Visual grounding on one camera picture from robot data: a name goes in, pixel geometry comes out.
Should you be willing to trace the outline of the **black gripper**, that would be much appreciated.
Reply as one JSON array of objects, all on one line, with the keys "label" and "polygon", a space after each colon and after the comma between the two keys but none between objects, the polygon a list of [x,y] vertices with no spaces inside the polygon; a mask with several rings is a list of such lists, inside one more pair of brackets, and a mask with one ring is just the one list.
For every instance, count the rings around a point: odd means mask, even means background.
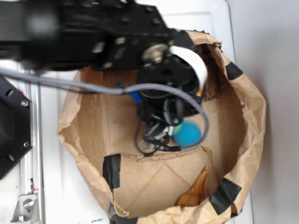
[{"label": "black gripper", "polygon": [[135,147],[143,155],[153,155],[156,151],[180,151],[180,146],[169,145],[175,127],[167,124],[180,124],[183,118],[198,111],[186,100],[169,92],[144,90],[138,94],[142,99],[137,110],[141,121],[137,123]]}]

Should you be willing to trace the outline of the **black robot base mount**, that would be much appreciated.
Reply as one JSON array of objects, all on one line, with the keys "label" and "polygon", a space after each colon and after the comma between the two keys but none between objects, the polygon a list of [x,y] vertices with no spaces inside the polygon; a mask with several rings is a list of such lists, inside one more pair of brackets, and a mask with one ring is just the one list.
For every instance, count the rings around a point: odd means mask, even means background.
[{"label": "black robot base mount", "polygon": [[0,178],[3,180],[32,148],[31,101],[0,78]]}]

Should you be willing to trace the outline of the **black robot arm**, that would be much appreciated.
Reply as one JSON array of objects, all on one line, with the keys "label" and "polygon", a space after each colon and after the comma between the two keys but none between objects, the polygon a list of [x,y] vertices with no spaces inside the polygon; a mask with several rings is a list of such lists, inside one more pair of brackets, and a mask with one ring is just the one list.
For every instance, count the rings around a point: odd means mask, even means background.
[{"label": "black robot arm", "polygon": [[[198,146],[209,129],[201,107],[207,69],[186,31],[166,26],[158,9],[134,0],[3,0],[0,57],[34,76],[2,76],[83,93],[130,95],[146,128],[137,149],[177,152]],[[41,77],[47,70],[137,70],[136,84],[95,87]]]}]

